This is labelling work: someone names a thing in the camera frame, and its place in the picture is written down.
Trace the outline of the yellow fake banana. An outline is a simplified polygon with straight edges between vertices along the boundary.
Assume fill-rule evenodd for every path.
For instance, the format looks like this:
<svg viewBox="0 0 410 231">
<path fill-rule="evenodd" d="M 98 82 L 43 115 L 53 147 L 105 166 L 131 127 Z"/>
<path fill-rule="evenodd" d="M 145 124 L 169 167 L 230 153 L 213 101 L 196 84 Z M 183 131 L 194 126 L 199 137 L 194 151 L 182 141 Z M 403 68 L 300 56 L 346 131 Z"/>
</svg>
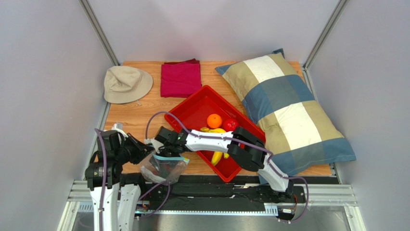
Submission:
<svg viewBox="0 0 410 231">
<path fill-rule="evenodd" d="M 222 128 L 215 128 L 215 129 L 212 129 L 212 128 L 207 128 L 207 127 L 203 127 L 203 128 L 200 128 L 200 131 L 201 132 L 206 132 L 206 133 L 225 133 L 226 131 L 224 130 L 224 129 L 222 129 Z M 213 154 L 213 156 L 212 156 L 212 159 L 211 159 L 211 164 L 213 165 L 213 166 L 216 166 L 219 162 L 220 162 L 220 160 L 222 159 L 222 157 L 224 158 L 224 159 L 227 159 L 227 158 L 229 158 L 229 154 L 228 153 L 226 153 L 226 152 L 222 152 L 221 150 L 222 150 L 222 146 L 221 146 L 221 144 L 220 143 L 213 143 L 213 145 L 212 145 L 212 147 L 214 148 L 214 154 Z"/>
</svg>

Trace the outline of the orange fake fruit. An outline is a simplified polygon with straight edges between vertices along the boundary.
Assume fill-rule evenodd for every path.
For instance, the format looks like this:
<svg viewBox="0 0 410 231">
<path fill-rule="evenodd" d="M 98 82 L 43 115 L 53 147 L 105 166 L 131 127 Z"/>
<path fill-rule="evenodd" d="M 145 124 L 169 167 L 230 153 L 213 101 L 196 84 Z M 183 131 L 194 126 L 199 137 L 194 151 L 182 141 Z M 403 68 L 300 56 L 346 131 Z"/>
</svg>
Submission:
<svg viewBox="0 0 410 231">
<path fill-rule="evenodd" d="M 223 119 L 218 114 L 210 114 L 206 119 L 207 126 L 212 129 L 220 128 L 222 126 L 222 122 Z"/>
</svg>

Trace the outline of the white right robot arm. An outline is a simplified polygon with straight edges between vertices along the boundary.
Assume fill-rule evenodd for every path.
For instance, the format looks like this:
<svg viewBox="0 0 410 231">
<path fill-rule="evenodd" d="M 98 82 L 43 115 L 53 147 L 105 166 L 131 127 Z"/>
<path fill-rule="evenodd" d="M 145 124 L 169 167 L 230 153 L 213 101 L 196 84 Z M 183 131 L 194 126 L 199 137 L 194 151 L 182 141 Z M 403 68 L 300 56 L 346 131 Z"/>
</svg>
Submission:
<svg viewBox="0 0 410 231">
<path fill-rule="evenodd" d="M 160 153 L 166 157 L 197 151 L 227 153 L 242 169 L 258 173 L 272 190 L 287 195 L 293 193 L 294 184 L 275 165 L 265 143 L 243 127 L 223 133 L 187 128 L 176 132 L 161 127 L 154 140 L 162 144 Z"/>
</svg>

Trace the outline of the red fake apple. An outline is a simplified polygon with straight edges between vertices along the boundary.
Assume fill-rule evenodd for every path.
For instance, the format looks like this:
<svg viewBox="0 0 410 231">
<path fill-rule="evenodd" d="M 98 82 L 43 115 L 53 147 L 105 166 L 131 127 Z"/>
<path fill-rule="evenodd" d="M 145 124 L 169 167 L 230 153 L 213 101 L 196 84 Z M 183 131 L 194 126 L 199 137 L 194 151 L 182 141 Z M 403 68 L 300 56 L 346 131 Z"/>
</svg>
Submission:
<svg viewBox="0 0 410 231">
<path fill-rule="evenodd" d="M 238 120 L 235 118 L 228 118 L 222 122 L 222 128 L 225 131 L 234 131 L 239 125 Z"/>
</svg>

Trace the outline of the clear zip top bag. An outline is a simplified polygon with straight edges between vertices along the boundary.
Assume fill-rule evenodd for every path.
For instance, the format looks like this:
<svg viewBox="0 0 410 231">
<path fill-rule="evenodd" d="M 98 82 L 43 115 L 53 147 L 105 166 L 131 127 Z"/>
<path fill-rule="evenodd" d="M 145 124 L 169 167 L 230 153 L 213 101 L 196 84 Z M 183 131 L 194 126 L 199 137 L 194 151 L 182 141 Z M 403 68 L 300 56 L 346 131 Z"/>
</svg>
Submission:
<svg viewBox="0 0 410 231">
<path fill-rule="evenodd" d="M 162 157 L 150 154 L 140 163 L 140 173 L 150 182 L 161 183 L 167 181 L 170 184 L 178 182 L 179 177 L 185 171 L 190 160 L 183 156 Z"/>
</svg>

